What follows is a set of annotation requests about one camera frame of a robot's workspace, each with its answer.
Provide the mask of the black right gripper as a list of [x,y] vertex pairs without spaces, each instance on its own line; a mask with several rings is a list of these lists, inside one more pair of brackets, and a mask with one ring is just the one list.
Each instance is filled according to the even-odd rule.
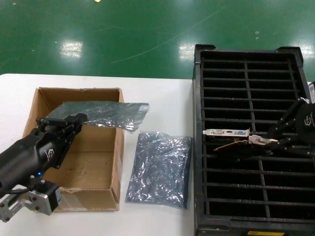
[[295,130],[298,137],[273,140],[263,146],[271,151],[280,150],[301,156],[315,156],[315,105],[298,98],[276,124],[268,129],[266,138],[277,138],[285,131]]

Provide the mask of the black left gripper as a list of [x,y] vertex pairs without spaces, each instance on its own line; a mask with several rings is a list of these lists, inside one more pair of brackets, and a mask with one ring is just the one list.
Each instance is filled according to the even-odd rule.
[[42,176],[49,168],[59,169],[74,138],[88,120],[78,113],[59,118],[37,118],[37,128],[0,154],[0,194],[16,185],[29,187],[31,176]]

